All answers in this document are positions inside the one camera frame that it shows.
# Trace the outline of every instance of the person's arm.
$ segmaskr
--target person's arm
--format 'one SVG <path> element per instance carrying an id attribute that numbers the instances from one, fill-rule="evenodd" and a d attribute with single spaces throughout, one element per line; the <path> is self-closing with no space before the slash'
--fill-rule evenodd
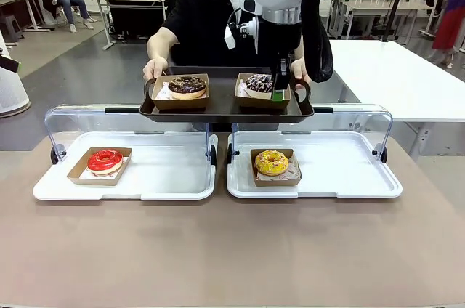
<path id="1" fill-rule="evenodd" d="M 158 32 L 151 36 L 147 43 L 147 53 L 150 61 L 144 67 L 146 80 L 161 76 L 163 70 L 168 68 L 166 59 L 169 50 L 177 43 L 189 38 L 189 11 L 195 0 L 177 0 L 171 14 Z"/>
<path id="2" fill-rule="evenodd" d="M 150 61 L 144 67 L 144 79 L 148 81 L 161 76 L 168 68 L 169 50 L 178 42 L 176 35 L 168 28 L 161 27 L 151 36 L 147 43 L 147 53 Z"/>
<path id="3" fill-rule="evenodd" d="M 168 58 L 169 50 L 178 43 L 176 35 L 166 27 L 161 27 L 151 36 L 147 43 L 147 53 L 150 59 Z"/>
<path id="4" fill-rule="evenodd" d="M 310 77 L 307 73 L 307 68 L 305 67 L 305 57 L 304 57 L 304 37 L 300 37 L 300 45 L 294 51 L 294 56 L 296 60 L 291 63 L 291 72 L 294 74 L 294 77 L 298 80 L 303 79 L 307 83 L 311 82 Z"/>

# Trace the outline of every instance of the person's hand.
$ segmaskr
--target person's hand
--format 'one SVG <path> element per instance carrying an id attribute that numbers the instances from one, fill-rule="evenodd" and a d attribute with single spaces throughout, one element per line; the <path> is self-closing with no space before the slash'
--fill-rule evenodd
<path id="1" fill-rule="evenodd" d="M 144 79 L 148 81 L 152 78 L 158 78 L 162 72 L 168 68 L 168 62 L 166 59 L 158 56 L 151 59 L 148 64 L 144 67 Z"/>
<path id="2" fill-rule="evenodd" d="M 293 63 L 291 63 L 290 69 L 297 81 L 303 80 L 307 83 L 310 83 L 312 81 L 308 76 L 307 69 L 305 68 L 304 57 L 297 59 Z"/>

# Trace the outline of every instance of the red glazed donut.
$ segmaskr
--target red glazed donut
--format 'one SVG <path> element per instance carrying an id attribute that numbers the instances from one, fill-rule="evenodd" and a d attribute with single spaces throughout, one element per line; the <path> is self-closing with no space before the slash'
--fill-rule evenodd
<path id="1" fill-rule="evenodd" d="M 100 150 L 87 161 L 87 168 L 94 174 L 106 175 L 118 170 L 123 164 L 123 155 L 116 150 Z"/>

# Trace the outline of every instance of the clear acrylic cover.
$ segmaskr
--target clear acrylic cover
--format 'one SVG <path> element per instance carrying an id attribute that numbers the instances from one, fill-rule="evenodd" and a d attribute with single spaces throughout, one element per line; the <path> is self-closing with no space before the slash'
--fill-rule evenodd
<path id="1" fill-rule="evenodd" d="M 287 134 L 311 131 L 357 132 L 366 137 L 373 146 L 373 155 L 381 159 L 392 128 L 391 113 L 378 105 L 344 103 L 313 105 L 313 107 L 315 114 L 301 123 L 238 124 L 235 128 L 236 131 L 279 131 Z M 333 108 L 333 111 L 321 113 L 318 108 Z"/>
<path id="2" fill-rule="evenodd" d="M 60 105 L 47 112 L 45 127 L 60 161 L 65 160 L 70 145 L 89 132 L 158 135 L 208 130 L 202 123 L 156 123 L 140 115 L 138 110 L 136 105 Z M 209 151 L 207 139 L 205 143 L 206 151 Z"/>

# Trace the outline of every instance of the chocolate donut with sprinkles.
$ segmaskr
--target chocolate donut with sprinkles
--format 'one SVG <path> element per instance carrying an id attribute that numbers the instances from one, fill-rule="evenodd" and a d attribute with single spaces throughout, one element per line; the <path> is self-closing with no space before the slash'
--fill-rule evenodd
<path id="1" fill-rule="evenodd" d="M 205 94 L 206 82 L 198 77 L 177 77 L 169 82 L 168 89 L 174 99 L 192 100 Z"/>
<path id="2" fill-rule="evenodd" d="M 271 99 L 272 80 L 269 74 L 254 74 L 246 81 L 246 91 L 255 99 Z"/>

